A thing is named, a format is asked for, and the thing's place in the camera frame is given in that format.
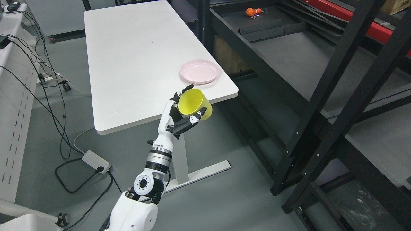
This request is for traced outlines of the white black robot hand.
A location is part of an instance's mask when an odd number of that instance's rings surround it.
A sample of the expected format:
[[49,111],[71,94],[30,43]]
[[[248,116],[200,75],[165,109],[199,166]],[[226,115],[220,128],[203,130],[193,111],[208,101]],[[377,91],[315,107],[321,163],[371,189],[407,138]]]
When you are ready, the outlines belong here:
[[183,117],[178,109],[180,98],[190,89],[193,84],[188,85],[181,91],[177,91],[174,96],[166,102],[158,127],[158,137],[152,141],[150,152],[161,153],[168,157],[172,156],[174,142],[180,135],[192,127],[196,126],[207,112],[206,107],[201,107],[194,111],[193,115]]

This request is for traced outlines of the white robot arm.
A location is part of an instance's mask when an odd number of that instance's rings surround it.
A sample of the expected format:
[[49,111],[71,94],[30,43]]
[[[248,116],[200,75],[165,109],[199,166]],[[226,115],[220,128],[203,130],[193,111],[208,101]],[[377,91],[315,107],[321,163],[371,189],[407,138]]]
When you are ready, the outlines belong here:
[[158,203],[166,189],[164,176],[172,160],[172,148],[154,145],[144,171],[133,187],[123,192],[100,231],[150,231],[158,215]]

